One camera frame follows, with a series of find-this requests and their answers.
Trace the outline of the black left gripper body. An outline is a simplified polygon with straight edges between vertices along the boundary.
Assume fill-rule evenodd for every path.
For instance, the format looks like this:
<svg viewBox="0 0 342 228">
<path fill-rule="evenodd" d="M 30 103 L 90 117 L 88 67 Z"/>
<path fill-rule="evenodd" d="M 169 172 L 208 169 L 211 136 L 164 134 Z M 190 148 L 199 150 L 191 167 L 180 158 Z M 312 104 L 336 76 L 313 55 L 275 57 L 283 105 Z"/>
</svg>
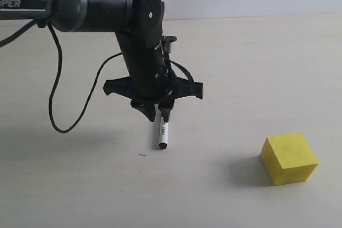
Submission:
<svg viewBox="0 0 342 228">
<path fill-rule="evenodd" d="M 104 93 L 117 94 L 131 100 L 132 107 L 142 108 L 179 98 L 203 98 L 203 84 L 180 77 L 161 76 L 134 79 L 130 76 L 107 80 Z"/>
</svg>

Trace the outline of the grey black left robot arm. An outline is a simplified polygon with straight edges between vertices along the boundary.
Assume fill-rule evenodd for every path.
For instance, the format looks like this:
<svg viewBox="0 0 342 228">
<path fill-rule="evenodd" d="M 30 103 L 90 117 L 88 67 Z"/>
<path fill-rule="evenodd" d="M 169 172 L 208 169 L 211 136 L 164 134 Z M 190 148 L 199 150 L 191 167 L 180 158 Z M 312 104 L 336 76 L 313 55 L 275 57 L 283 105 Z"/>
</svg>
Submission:
<svg viewBox="0 0 342 228">
<path fill-rule="evenodd" d="M 2 20 L 28 20 L 52 32 L 115 33 L 129 75 L 106 81 L 103 90 L 130 99 L 150 121 L 157 111 L 169 121 L 176 99 L 203 97 L 201 82 L 172 70 L 176 37 L 162 32 L 164 11 L 162 0 L 1 0 Z"/>
</svg>

